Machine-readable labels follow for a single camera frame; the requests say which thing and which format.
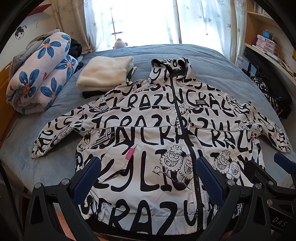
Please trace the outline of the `white black graffiti jacket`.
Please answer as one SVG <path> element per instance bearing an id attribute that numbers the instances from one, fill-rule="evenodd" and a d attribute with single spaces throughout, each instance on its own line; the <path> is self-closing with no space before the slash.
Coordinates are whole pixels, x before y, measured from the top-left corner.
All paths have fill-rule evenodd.
<path id="1" fill-rule="evenodd" d="M 197 80 L 189 61 L 154 59 L 149 78 L 123 83 L 48 122 L 32 149 L 44 156 L 71 132 L 76 169 L 101 171 L 79 209 L 94 232 L 118 237 L 200 234 L 217 206 L 195 169 L 204 157 L 224 178 L 250 186 L 244 165 L 264 167 L 259 136 L 290 152 L 286 133 L 251 102 Z"/>

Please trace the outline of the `black white patterned clothes pile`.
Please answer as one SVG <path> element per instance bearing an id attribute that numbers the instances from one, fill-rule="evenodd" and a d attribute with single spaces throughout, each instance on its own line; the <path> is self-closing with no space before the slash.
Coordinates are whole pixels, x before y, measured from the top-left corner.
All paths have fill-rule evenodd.
<path id="1" fill-rule="evenodd" d="M 287 119 L 292 112 L 292 98 L 270 62 L 254 50 L 246 47 L 243 56 L 248 64 L 242 71 L 250 77 L 266 97 L 279 118 Z"/>

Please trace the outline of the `blue bed blanket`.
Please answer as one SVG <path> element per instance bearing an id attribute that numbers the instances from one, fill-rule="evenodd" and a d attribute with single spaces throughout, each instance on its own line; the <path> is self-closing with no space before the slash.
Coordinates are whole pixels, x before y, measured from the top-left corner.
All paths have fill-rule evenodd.
<path id="1" fill-rule="evenodd" d="M 276 123 L 286 133 L 290 143 L 290 152 L 282 153 L 276 150 L 264 135 L 260 135 L 259 142 L 264 160 L 262 168 L 276 180 L 278 186 L 284 186 L 285 182 L 290 180 L 289 174 L 273 160 L 275 153 L 282 153 L 291 161 L 295 160 L 295 150 L 290 142 L 290 136 L 263 93 L 236 65 L 219 52 L 193 45 L 155 45 L 109 50 L 104 55 L 111 58 L 124 56 L 132 56 L 134 64 L 127 74 L 125 83 L 149 78 L 154 59 L 185 58 L 191 64 L 198 81 L 231 95 L 241 103 L 251 102 L 258 112 Z M 77 132 L 71 132 L 44 156 L 32 158 L 34 142 L 48 122 L 101 97 L 83 99 L 76 82 L 72 75 L 46 111 L 34 114 L 20 113 L 17 125 L 1 146 L 1 161 L 9 169 L 16 168 L 16 175 L 27 176 L 23 184 L 31 193 L 36 183 L 42 183 L 44 186 L 58 185 L 63 179 L 71 179 L 78 172 L 75 153 L 82 136 Z M 5 104 L 14 110 L 6 98 L 7 87 L 8 84 L 4 90 Z"/>

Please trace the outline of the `white blue cardboard box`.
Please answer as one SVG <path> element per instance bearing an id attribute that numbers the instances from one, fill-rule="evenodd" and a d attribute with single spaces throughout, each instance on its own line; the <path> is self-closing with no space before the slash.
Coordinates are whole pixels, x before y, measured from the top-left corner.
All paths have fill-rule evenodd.
<path id="1" fill-rule="evenodd" d="M 235 65 L 238 66 L 241 70 L 248 70 L 249 61 L 244 57 L 237 55 Z"/>

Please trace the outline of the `pink drawer box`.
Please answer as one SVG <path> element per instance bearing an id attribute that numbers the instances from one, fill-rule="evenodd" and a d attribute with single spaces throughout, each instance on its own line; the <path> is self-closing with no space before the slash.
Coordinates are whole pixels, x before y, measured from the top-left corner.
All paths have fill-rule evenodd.
<path id="1" fill-rule="evenodd" d="M 272 40 L 267 39 L 262 35 L 257 35 L 257 41 L 255 45 L 262 49 L 264 52 L 270 52 L 274 55 L 278 55 L 280 53 L 279 46 Z"/>

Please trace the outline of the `wooden bookshelf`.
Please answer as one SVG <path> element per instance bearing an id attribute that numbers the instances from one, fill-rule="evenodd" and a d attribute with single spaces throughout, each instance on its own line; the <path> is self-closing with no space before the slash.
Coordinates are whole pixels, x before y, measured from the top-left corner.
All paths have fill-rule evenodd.
<path id="1" fill-rule="evenodd" d="M 295 90 L 295 56 L 294 48 L 275 20 L 255 1 L 246 1 L 247 23 L 244 44 L 270 62 L 285 86 Z M 280 53 L 274 55 L 257 47 L 257 35 L 275 42 Z"/>

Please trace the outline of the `black folded garment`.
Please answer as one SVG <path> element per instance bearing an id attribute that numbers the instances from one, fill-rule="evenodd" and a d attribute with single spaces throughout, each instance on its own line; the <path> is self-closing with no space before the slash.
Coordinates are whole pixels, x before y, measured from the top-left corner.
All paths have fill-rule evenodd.
<path id="1" fill-rule="evenodd" d="M 95 90 L 95 91 L 84 91 L 82 92 L 82 96 L 84 99 L 88 99 L 94 96 L 102 96 L 105 95 L 107 91 Z"/>

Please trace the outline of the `blue floral folded quilt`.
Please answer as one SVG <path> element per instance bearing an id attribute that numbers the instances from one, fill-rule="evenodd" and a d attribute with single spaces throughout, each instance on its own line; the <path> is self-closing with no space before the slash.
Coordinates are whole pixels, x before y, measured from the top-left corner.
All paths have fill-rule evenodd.
<path id="1" fill-rule="evenodd" d="M 51 107 L 78 65 L 77 59 L 68 54 L 70 44 L 68 34 L 54 33 L 21 63 L 6 90 L 14 110 L 34 114 Z"/>

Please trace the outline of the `cream fluffy folded sweater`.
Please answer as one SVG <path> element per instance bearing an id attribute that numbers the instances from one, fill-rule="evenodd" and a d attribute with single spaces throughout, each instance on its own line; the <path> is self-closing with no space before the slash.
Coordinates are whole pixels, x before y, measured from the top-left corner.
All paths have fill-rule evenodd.
<path id="1" fill-rule="evenodd" d="M 127 74 L 134 67 L 133 57 L 92 58 L 78 76 L 76 86 L 80 92 L 109 91 L 126 82 Z"/>

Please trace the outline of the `black fuzzy garment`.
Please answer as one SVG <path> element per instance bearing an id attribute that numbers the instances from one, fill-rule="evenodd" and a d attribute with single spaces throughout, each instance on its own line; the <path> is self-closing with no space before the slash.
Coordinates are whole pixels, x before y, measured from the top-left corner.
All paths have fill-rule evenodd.
<path id="1" fill-rule="evenodd" d="M 71 39 L 68 55 L 78 59 L 82 54 L 82 45 L 75 39 Z"/>

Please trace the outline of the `white plush toy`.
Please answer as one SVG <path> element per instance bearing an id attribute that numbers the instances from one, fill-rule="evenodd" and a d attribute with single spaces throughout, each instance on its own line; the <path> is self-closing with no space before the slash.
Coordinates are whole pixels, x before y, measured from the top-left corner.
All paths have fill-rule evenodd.
<path id="1" fill-rule="evenodd" d="M 116 40 L 116 42 L 114 43 L 113 49 L 126 48 L 127 46 L 128 46 L 128 43 L 126 43 L 122 39 L 118 38 Z"/>

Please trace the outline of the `white sheer curtain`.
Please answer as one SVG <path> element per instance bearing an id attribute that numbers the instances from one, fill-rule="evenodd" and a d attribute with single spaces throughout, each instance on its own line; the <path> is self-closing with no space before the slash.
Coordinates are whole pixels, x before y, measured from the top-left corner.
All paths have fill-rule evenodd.
<path id="1" fill-rule="evenodd" d="M 231 62 L 240 54 L 247 2 L 84 1 L 86 31 L 96 51 L 120 38 L 130 47 L 192 44 L 214 49 Z"/>

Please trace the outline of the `beige floral curtain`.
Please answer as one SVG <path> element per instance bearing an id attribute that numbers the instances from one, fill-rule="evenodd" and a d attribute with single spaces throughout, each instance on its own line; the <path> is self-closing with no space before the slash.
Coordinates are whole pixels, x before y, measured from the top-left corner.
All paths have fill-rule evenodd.
<path id="1" fill-rule="evenodd" d="M 70 35 L 82 45 L 82 53 L 94 51 L 87 35 L 83 0 L 53 0 L 52 12 L 57 25 L 62 32 Z"/>

